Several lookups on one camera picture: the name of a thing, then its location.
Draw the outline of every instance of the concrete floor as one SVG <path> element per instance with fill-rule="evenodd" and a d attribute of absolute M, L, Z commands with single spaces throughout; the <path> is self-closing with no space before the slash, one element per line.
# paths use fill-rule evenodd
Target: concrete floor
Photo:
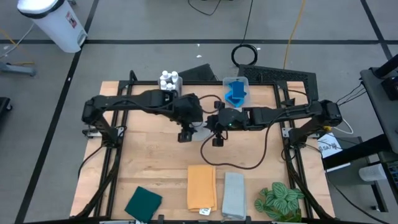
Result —
<path fill-rule="evenodd" d="M 204 11 L 211 11 L 217 1 L 192 2 Z M 395 40 L 388 42 L 392 44 L 388 45 L 391 54 L 398 54 L 398 22 L 394 17 L 398 2 L 366 2 L 384 39 Z M 216 13 L 207 17 L 191 9 L 183 0 L 77 0 L 77 3 L 74 10 L 83 25 L 92 6 L 98 3 L 92 23 L 87 27 L 90 28 L 90 40 L 154 41 L 151 44 L 127 41 L 125 44 L 84 46 L 26 222 L 68 217 L 77 183 L 76 173 L 86 146 L 86 139 L 81 135 L 81 109 L 85 100 L 98 94 L 102 81 L 125 80 L 131 69 L 140 80 L 155 80 L 163 70 L 182 71 L 204 63 L 209 63 L 220 79 L 236 75 L 238 69 L 230 61 L 231 50 L 236 44 L 197 46 L 197 43 L 203 43 L 205 39 L 241 39 L 250 5 L 250 1 L 222 1 Z M 246 38 L 267 40 L 262 42 L 265 44 L 254 44 L 261 48 L 257 65 L 282 67 L 285 42 L 270 43 L 289 38 L 300 3 L 299 0 L 254 0 Z M 14 0 L 0 2 L 0 21 L 0 28 L 13 39 L 20 38 L 31 24 L 16 11 Z M 37 76 L 0 74 L 0 96 L 10 97 L 14 105 L 0 132 L 0 223 L 13 223 L 16 218 L 74 57 L 63 53 L 54 44 L 38 44 L 48 39 L 38 27 L 34 27 L 26 39 L 32 41 L 22 47 L 34 58 Z M 189 44 L 176 44 L 178 41 L 170 44 L 167 40 L 172 39 L 191 41 Z M 320 99 L 337 100 L 359 84 L 361 70 L 386 61 L 381 44 L 346 41 L 378 39 L 360 0 L 308 0 L 294 39 L 342 40 L 334 44 L 327 41 L 323 41 L 324 44 L 293 44 L 290 48 L 286 69 L 315 72 Z M 0 53 L 6 47 L 11 46 L 0 39 Z M 237 53 L 241 63 L 249 62 L 251 58 L 251 53 L 244 49 Z M 28 58 L 14 51 L 1 60 L 13 63 Z M 355 136 L 366 140 L 381 133 L 367 96 L 342 106 L 341 110 Z M 361 123 L 358 114 L 366 117 L 367 122 Z M 388 213 L 369 209 L 376 204 L 369 186 L 341 189 L 356 205 L 393 223 L 398 207 L 388 184 L 380 184 L 389 199 Z M 375 222 L 349 205 L 333 187 L 330 190 L 338 218 Z"/>

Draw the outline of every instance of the gray cloth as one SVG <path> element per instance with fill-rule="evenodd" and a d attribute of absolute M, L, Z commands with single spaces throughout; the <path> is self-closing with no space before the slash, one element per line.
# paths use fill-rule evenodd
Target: gray cloth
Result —
<path fill-rule="evenodd" d="M 225 219 L 246 219 L 246 190 L 243 174 L 225 172 L 222 214 Z"/>

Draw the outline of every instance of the wooden table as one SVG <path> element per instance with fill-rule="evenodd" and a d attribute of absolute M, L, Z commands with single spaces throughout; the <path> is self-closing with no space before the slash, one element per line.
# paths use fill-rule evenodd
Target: wooden table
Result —
<path fill-rule="evenodd" d="M 289 82 L 289 89 L 304 91 L 301 82 Z M 118 82 L 103 82 L 101 95 L 116 95 Z M 145 90 L 158 88 L 152 85 L 134 85 L 132 94 L 140 94 Z M 221 85 L 185 85 L 183 94 L 195 93 L 197 96 L 216 94 L 223 96 Z M 274 89 L 272 86 L 250 86 L 251 102 L 253 106 L 268 106 L 276 108 Z M 304 104 L 307 99 L 299 93 L 289 92 L 291 98 L 296 98 L 296 105 Z M 201 100 L 205 110 L 213 109 L 214 98 Z M 106 112 L 105 118 L 110 123 L 112 112 Z M 303 125 L 308 119 L 297 120 L 297 126 Z M 211 142 L 204 148 L 207 159 L 212 162 L 229 162 L 240 166 L 257 164 L 264 150 L 263 131 L 229 132 L 229 139 L 224 147 L 212 147 Z M 187 210 L 187 167 L 192 164 L 205 164 L 200 157 L 202 142 L 178 143 L 177 133 L 180 126 L 161 115 L 147 114 L 142 111 L 130 111 L 127 119 L 127 131 L 124 137 L 123 152 L 112 219 L 132 220 L 133 217 L 124 211 L 135 189 L 141 186 L 163 196 L 162 204 L 154 215 L 165 215 L 166 220 L 221 220 L 221 205 L 224 192 L 224 173 L 226 171 L 244 174 L 246 198 L 248 204 L 247 215 L 252 220 L 270 220 L 265 213 L 258 213 L 254 208 L 254 201 L 259 197 L 258 192 L 264 188 L 271 188 L 273 182 L 283 182 L 289 186 L 286 164 L 281 159 L 283 148 L 279 124 L 274 124 L 269 131 L 267 154 L 264 162 L 254 170 L 239 170 L 234 167 L 221 166 L 216 168 L 216 188 L 219 210 L 212 212 L 209 217 Z M 100 145 L 100 138 L 88 141 L 85 157 L 90 155 Z M 309 139 L 307 144 L 317 147 L 317 141 Z M 330 193 L 323 171 L 320 153 L 309 147 L 301 149 L 305 176 L 308 189 L 327 213 L 334 216 Z M 76 188 L 71 215 L 76 215 L 87 204 L 98 189 L 105 150 L 100 151 L 83 167 Z M 104 193 L 101 214 L 105 214 L 108 191 Z M 300 200 L 300 208 L 305 216 L 305 207 Z"/>

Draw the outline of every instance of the potted plant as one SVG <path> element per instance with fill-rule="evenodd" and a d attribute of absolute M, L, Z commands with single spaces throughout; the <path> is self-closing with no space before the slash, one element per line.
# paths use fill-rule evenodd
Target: potted plant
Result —
<path fill-rule="evenodd" d="M 281 182 L 272 183 L 272 190 L 264 188 L 259 192 L 265 200 L 257 198 L 254 206 L 258 212 L 265 212 L 277 222 L 301 222 L 299 199 L 304 194 L 299 189 L 288 189 Z"/>

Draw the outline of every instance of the orange towel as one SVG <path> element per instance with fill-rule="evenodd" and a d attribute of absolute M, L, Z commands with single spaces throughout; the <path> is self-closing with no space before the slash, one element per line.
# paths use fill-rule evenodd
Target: orange towel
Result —
<path fill-rule="evenodd" d="M 210 165 L 188 166 L 187 203 L 191 212 L 201 208 L 217 210 L 216 168 Z"/>

